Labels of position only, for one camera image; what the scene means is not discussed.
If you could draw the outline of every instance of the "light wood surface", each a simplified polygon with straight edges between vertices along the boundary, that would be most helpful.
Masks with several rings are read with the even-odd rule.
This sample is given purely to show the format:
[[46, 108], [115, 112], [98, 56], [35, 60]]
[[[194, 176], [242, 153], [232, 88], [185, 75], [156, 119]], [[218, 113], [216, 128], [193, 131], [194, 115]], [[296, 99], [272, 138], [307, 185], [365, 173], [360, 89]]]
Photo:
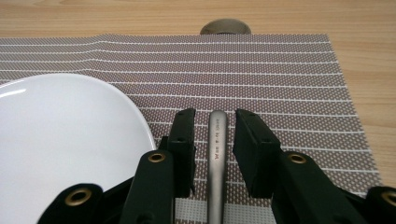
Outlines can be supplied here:
[[396, 187], [394, 0], [0, 0], [0, 37], [198, 35], [220, 18], [253, 34], [328, 34], [383, 182]]

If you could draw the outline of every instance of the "white plate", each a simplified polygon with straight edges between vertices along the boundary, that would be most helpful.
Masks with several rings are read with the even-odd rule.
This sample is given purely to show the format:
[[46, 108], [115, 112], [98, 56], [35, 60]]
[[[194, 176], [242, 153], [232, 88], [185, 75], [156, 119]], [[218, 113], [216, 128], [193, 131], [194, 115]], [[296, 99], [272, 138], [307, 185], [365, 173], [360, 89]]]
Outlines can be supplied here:
[[64, 189], [108, 190], [155, 148], [145, 119], [115, 87], [51, 74], [0, 86], [0, 223], [36, 223]]

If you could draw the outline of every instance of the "gray placemat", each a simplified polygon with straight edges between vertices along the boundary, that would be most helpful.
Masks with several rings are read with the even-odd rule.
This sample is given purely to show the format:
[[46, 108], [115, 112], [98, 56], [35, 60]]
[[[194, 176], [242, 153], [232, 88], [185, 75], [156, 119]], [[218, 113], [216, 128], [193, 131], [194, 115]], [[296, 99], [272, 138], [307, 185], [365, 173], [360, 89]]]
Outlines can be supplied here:
[[311, 156], [335, 185], [360, 196], [379, 185], [371, 149], [326, 35], [0, 38], [0, 84], [48, 73], [106, 81], [139, 107], [157, 140], [178, 110], [197, 109], [196, 194], [177, 199], [177, 223], [206, 223], [208, 115], [230, 123], [225, 223], [273, 223], [251, 199], [231, 150], [234, 111], [262, 116], [284, 150]]

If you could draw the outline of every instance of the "placemat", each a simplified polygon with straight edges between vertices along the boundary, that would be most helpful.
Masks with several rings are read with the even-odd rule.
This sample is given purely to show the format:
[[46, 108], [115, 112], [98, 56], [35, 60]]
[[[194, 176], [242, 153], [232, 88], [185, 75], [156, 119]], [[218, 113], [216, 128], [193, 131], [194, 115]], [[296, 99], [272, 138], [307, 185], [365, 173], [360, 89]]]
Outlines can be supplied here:
[[232, 153], [234, 111], [259, 114], [284, 150], [311, 156], [335, 185], [364, 196], [379, 185], [361, 122], [326, 35], [99, 35], [0, 38], [0, 84], [48, 73], [106, 81], [139, 107], [159, 142], [178, 110], [193, 107], [196, 194], [177, 199], [177, 223], [206, 223], [207, 123], [229, 119], [225, 223], [275, 223], [251, 199]]

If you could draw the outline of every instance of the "round metal object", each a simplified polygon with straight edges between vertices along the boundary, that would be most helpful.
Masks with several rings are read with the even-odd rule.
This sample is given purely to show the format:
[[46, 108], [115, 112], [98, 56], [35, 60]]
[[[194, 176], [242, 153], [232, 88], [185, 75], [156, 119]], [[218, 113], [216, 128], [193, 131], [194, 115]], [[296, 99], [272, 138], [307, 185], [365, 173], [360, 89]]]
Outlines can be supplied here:
[[69, 206], [78, 206], [87, 202], [92, 196], [92, 192], [89, 189], [75, 189], [69, 195], [67, 195], [64, 203]]
[[396, 192], [394, 191], [385, 191], [382, 192], [381, 197], [393, 206], [396, 206]]
[[299, 163], [299, 164], [303, 164], [306, 163], [306, 158], [304, 156], [301, 156], [299, 154], [290, 154], [288, 156], [289, 160], [291, 160], [294, 163]]
[[148, 157], [148, 160], [151, 162], [160, 162], [165, 160], [165, 155], [162, 153], [154, 153]]
[[251, 35], [250, 28], [236, 19], [220, 19], [205, 25], [200, 35]]

